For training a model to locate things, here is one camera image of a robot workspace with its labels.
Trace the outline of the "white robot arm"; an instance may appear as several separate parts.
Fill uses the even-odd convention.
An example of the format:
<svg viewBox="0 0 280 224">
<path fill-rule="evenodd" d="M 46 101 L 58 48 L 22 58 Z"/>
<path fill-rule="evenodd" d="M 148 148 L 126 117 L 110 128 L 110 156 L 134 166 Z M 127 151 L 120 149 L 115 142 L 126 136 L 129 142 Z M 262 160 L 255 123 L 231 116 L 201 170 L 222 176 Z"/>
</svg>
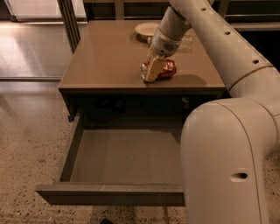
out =
<svg viewBox="0 0 280 224">
<path fill-rule="evenodd" d="M 280 147 L 280 73 L 208 0 L 169 3 L 143 79 L 153 82 L 194 29 L 230 93 L 197 107 L 182 129 L 187 223 L 270 224 L 263 163 Z"/>
</svg>

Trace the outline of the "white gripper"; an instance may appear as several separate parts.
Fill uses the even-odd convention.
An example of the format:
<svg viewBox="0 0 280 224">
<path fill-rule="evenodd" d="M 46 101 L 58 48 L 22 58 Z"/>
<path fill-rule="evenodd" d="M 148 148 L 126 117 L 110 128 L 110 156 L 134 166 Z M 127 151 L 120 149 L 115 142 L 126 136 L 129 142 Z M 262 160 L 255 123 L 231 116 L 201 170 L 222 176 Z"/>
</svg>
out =
<svg viewBox="0 0 280 224">
<path fill-rule="evenodd" d="M 148 62 L 145 64 L 145 81 L 156 80 L 165 67 L 164 58 L 171 57 L 178 50 L 182 37 L 183 33 L 179 30 L 163 31 L 160 27 L 157 28 L 145 60 Z"/>
</svg>

